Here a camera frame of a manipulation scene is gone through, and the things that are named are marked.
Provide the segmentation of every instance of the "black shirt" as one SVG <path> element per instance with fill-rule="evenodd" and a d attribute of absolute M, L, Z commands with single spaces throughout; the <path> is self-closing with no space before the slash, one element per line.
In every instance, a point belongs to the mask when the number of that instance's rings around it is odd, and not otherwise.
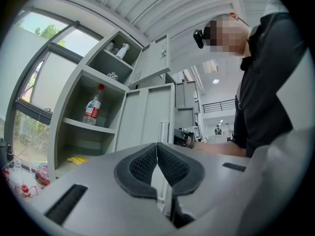
<path fill-rule="evenodd" d="M 266 15 L 249 37 L 251 57 L 244 58 L 239 101 L 235 97 L 233 142 L 254 150 L 269 145 L 277 136 L 292 129 L 292 124 L 277 91 L 289 78 L 306 51 L 306 44 L 288 13 Z"/>
<path fill-rule="evenodd" d="M 222 135 L 222 130 L 220 128 L 216 128 L 215 135 Z"/>

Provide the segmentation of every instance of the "cabinet door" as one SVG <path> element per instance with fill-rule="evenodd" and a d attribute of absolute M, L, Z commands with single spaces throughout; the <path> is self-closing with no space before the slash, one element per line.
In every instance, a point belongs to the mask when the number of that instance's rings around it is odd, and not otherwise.
<path fill-rule="evenodd" d="M 132 90 L 125 94 L 118 128 L 114 139 L 114 151 L 159 141 L 173 143 L 175 85 Z M 151 186 L 157 189 L 158 200 L 166 196 L 167 181 L 157 166 Z"/>
<path fill-rule="evenodd" d="M 169 66 L 170 45 L 168 35 L 165 35 L 141 50 L 128 86 L 134 88 L 145 80 L 169 72 Z"/>
<path fill-rule="evenodd" d="M 195 81 L 184 83 L 185 107 L 194 107 L 195 113 L 200 113 L 199 93 Z"/>

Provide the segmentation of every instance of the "person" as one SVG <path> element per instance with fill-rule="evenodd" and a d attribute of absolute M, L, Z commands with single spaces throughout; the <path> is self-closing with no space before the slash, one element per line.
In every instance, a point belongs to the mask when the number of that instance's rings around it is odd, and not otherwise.
<path fill-rule="evenodd" d="M 219 125 L 217 125 L 216 129 L 215 129 L 215 135 L 222 135 L 222 130 L 219 128 Z"/>
<path fill-rule="evenodd" d="M 225 126 L 226 126 L 226 131 L 225 131 L 225 133 L 226 133 L 226 141 L 229 142 L 229 141 L 231 141 L 232 131 L 231 131 L 228 123 Z"/>
<path fill-rule="evenodd" d="M 236 91 L 234 136 L 223 144 L 187 140 L 187 147 L 218 154 L 252 157 L 256 148 L 269 145 L 292 129 L 276 93 L 299 64 L 307 46 L 287 12 L 263 16 L 251 29 L 235 13 L 211 19 L 204 32 L 195 31 L 199 48 L 242 56 L 242 81 Z"/>

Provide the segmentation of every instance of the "railing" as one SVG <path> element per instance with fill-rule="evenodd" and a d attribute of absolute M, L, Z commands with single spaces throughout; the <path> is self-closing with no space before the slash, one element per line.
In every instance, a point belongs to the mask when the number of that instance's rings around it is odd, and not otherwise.
<path fill-rule="evenodd" d="M 204 113 L 223 111 L 235 108 L 235 99 L 202 105 Z"/>

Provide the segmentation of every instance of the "black mesh pad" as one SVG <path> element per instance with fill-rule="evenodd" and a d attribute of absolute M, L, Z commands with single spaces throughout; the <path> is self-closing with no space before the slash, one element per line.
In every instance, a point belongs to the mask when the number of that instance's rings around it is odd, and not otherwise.
<path fill-rule="evenodd" d="M 157 190 L 150 186 L 156 165 L 157 145 L 150 144 L 122 159 L 115 167 L 115 179 L 133 197 L 157 199 Z"/>
<path fill-rule="evenodd" d="M 193 193 L 205 176 L 203 166 L 196 160 L 157 143 L 157 163 L 168 183 L 173 198 Z"/>

